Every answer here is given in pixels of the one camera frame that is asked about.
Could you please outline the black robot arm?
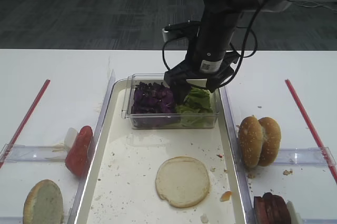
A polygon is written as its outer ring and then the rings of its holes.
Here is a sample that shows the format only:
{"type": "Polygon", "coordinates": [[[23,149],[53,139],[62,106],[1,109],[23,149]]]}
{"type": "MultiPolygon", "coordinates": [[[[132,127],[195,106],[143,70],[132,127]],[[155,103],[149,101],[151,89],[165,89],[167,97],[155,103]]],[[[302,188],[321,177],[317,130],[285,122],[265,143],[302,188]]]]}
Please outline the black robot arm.
{"type": "Polygon", "coordinates": [[[229,51],[229,45],[243,13],[281,12],[292,2],[335,0],[203,0],[200,21],[189,21],[163,28],[163,39],[169,43],[181,38],[189,41],[185,58],[175,67],[168,67],[164,80],[181,104],[192,88],[191,80],[203,79],[205,89],[214,92],[227,85],[242,64],[243,53],[229,51]]]}

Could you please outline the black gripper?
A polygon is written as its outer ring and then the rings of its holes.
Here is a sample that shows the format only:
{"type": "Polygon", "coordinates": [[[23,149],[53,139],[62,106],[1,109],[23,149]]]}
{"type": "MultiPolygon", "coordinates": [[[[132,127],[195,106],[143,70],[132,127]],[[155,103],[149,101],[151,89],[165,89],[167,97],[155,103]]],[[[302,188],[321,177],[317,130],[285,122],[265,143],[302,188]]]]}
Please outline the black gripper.
{"type": "Polygon", "coordinates": [[[221,62],[203,60],[199,67],[194,67],[186,56],[183,61],[164,73],[164,80],[171,87],[176,104],[181,105],[192,89],[187,80],[206,79],[205,87],[214,93],[226,79],[233,76],[234,69],[230,65],[236,64],[239,58],[239,53],[228,52],[221,62]]]}

